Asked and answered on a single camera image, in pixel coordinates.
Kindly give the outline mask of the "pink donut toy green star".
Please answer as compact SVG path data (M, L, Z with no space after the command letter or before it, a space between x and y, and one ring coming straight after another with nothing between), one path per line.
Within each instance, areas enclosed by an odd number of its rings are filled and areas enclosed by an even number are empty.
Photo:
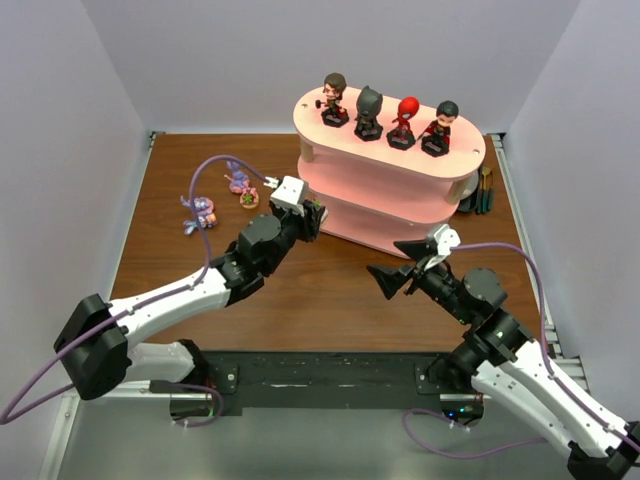
M239 197L239 203L244 209L254 209L260 203L259 192L254 187L244 188Z

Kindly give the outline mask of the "black-haired figurine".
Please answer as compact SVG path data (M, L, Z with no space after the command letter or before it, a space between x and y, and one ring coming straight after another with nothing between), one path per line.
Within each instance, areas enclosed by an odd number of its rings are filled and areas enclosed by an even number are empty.
M450 150L451 125L458 116L459 107L455 102L441 102L436 109L435 119L418 137L421 150L434 158L447 155Z

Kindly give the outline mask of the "red spider hero figurine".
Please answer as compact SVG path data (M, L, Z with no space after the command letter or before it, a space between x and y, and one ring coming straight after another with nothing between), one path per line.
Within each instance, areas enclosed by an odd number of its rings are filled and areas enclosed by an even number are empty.
M396 118L392 121L394 127L386 136L390 147L406 151L415 144L411 119L418 113L419 108L420 102L413 96L405 97L399 102Z

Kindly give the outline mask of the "brown-haired hero figurine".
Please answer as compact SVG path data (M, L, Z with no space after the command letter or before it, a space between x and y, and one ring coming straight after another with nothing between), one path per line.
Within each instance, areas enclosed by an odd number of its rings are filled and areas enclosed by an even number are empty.
M322 90L324 99L317 99L315 107L320 110L326 126L340 128L349 121L348 111L341 105L346 87L346 79L341 73L333 72L325 77Z

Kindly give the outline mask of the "black bat-masked figurine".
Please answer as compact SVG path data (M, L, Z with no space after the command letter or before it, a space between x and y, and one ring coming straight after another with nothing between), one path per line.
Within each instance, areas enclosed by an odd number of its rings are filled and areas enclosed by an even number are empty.
M365 86L356 100L356 126L354 134L362 141L379 140L383 127L378 122L382 110L383 95Z

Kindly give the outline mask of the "red white cake toy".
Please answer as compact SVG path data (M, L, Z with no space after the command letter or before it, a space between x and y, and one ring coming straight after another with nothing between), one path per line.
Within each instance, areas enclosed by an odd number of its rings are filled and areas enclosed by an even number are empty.
M313 213L318 220L318 223L322 225L328 218L329 212L327 207L319 200L312 201Z

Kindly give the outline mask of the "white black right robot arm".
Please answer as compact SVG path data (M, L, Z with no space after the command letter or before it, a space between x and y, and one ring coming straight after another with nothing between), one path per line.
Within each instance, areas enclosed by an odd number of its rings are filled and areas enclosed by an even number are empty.
M507 293L493 270L457 277L443 242L395 245L412 264L367 268L383 295L421 291L466 328L461 344L426 368L426 379L501 404L566 456L575 479L622 479L638 467L638 422L602 406L552 361L542 338L504 308Z

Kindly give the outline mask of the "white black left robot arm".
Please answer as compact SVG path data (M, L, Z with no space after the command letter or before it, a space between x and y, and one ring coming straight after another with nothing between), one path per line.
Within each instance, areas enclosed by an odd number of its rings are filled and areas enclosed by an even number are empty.
M221 256L188 277L125 299L83 298L54 343L80 398L100 398L126 382L205 384L208 364L193 342L160 345L148 338L254 294L296 242L316 240L326 216L325 207L310 200L294 208L272 206Z

